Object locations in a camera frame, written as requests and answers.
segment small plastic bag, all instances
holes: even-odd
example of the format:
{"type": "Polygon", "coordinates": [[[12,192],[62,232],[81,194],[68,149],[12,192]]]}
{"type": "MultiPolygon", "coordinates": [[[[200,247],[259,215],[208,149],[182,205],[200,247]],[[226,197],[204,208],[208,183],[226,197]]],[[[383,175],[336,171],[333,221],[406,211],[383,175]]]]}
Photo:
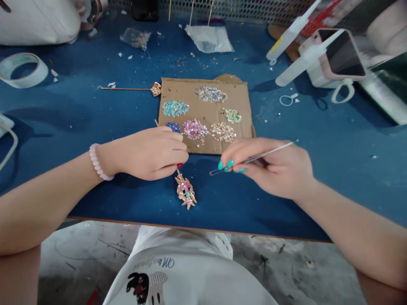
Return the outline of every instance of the small plastic bag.
{"type": "Polygon", "coordinates": [[[194,41],[198,50],[204,53],[234,52],[225,27],[207,25],[187,25],[186,33],[194,41]]]}
{"type": "Polygon", "coordinates": [[[120,35],[120,40],[134,48],[142,48],[145,51],[150,36],[151,32],[140,32],[134,28],[127,28],[123,35],[120,35]]]}

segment metal mesh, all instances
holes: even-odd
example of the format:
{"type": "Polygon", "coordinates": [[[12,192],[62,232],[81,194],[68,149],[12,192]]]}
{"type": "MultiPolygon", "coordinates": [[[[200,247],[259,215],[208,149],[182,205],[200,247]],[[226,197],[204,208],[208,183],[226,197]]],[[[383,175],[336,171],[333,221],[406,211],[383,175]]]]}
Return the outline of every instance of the metal mesh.
{"type": "MultiPolygon", "coordinates": [[[[189,17],[192,0],[171,0],[171,16],[189,17]]],[[[396,0],[363,0],[336,26],[353,34],[365,32],[369,24],[396,0]]],[[[313,0],[214,0],[212,17],[230,21],[289,26],[313,0]]],[[[212,0],[195,0],[193,18],[208,19],[212,0]]],[[[109,0],[110,7],[130,9],[131,0],[109,0]]],[[[167,15],[170,0],[158,0],[160,16],[167,15]]]]}

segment tweezers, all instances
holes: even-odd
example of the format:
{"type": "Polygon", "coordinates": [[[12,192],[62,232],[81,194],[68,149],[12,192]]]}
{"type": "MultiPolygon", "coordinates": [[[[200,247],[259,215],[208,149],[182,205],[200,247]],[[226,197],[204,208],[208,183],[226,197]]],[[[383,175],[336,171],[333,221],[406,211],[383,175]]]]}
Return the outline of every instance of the tweezers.
{"type": "MultiPolygon", "coordinates": [[[[290,143],[284,144],[284,145],[282,145],[282,146],[280,146],[280,147],[277,147],[277,148],[274,148],[274,149],[272,149],[272,150],[269,150],[268,152],[264,152],[264,153],[261,153],[261,154],[259,154],[259,155],[250,157],[250,158],[244,160],[244,161],[242,162],[242,164],[251,163],[251,162],[253,162],[253,161],[257,160],[257,159],[263,158],[263,157],[265,157],[265,156],[267,156],[267,155],[269,155],[269,154],[271,154],[271,153],[273,153],[273,152],[276,152],[277,150],[280,150],[280,149],[282,149],[282,148],[284,148],[284,147],[290,146],[290,145],[293,144],[293,143],[294,143],[294,142],[290,142],[290,143]]],[[[215,170],[209,172],[209,175],[215,176],[215,175],[217,175],[217,174],[219,174],[219,173],[221,173],[221,172],[225,172],[225,171],[224,171],[223,169],[215,169],[215,170]]]]}

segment pink phone case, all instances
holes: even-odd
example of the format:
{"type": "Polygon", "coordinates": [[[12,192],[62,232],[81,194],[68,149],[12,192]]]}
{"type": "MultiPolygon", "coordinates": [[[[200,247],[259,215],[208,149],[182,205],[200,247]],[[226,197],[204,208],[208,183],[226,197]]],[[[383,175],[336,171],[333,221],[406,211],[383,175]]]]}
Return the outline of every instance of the pink phone case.
{"type": "MultiPolygon", "coordinates": [[[[324,30],[337,31],[337,30],[339,30],[339,29],[324,28],[324,30]]],[[[362,61],[360,60],[360,54],[359,54],[359,51],[358,51],[358,49],[357,49],[357,47],[356,47],[356,44],[355,44],[355,41],[354,41],[354,39],[353,39],[353,36],[352,36],[351,32],[349,32],[348,30],[345,30],[345,32],[348,33],[348,35],[349,35],[349,37],[350,37],[350,39],[351,39],[352,45],[353,45],[353,47],[355,48],[356,54],[357,54],[358,57],[359,57],[359,61],[362,62],[362,61]]],[[[313,39],[314,39],[314,44],[321,44],[321,43],[322,43],[322,39],[321,39],[321,36],[319,35],[318,30],[316,30],[316,31],[313,33],[312,37],[313,37],[313,39]]],[[[343,74],[336,74],[336,73],[332,72],[331,66],[329,65],[328,57],[326,56],[326,54],[322,55],[322,56],[319,58],[319,62],[320,62],[320,64],[321,64],[322,74],[324,75],[324,77],[325,77],[326,79],[329,79],[329,80],[342,80],[342,79],[344,79],[344,78],[350,78],[350,79],[352,79],[353,81],[358,81],[358,80],[364,79],[364,78],[365,78],[365,75],[366,75],[366,69],[365,69],[365,67],[363,66],[363,64],[362,64],[362,67],[363,67],[363,69],[364,69],[364,71],[365,71],[365,75],[364,75],[364,76],[360,76],[360,75],[343,75],[343,74]]]]}

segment tape roll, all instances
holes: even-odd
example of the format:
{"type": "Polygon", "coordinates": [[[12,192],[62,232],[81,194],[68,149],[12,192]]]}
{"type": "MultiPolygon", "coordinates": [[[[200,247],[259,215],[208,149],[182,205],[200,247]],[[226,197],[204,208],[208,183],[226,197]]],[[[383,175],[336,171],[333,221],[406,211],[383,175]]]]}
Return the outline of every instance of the tape roll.
{"type": "Polygon", "coordinates": [[[32,53],[17,53],[0,62],[0,79],[14,88],[34,87],[42,82],[47,75],[47,65],[37,55],[32,53]],[[37,63],[37,67],[30,75],[23,78],[11,79],[15,69],[28,63],[37,63]]]}

